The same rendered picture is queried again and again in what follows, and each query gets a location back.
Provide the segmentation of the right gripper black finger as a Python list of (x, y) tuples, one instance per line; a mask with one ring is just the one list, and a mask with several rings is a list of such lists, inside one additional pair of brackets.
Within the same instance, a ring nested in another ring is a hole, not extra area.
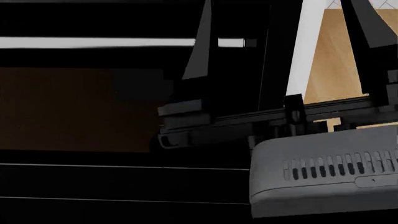
[(211, 53), (217, 40), (211, 36), (212, 2), (205, 0), (191, 56), (181, 80), (175, 82), (172, 101), (158, 108), (165, 123), (210, 123)]
[(398, 35), (368, 0), (341, 0), (362, 93), (398, 106)]

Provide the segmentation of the black microwave oven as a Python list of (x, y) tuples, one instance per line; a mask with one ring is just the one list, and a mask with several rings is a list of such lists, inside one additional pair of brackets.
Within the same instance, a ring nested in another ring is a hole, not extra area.
[[(211, 2), (211, 119), (283, 108), (303, 0)], [(0, 0), (0, 37), (196, 39), (204, 3)], [(192, 50), (0, 49), (0, 224), (252, 224), (245, 141), (157, 142)]]

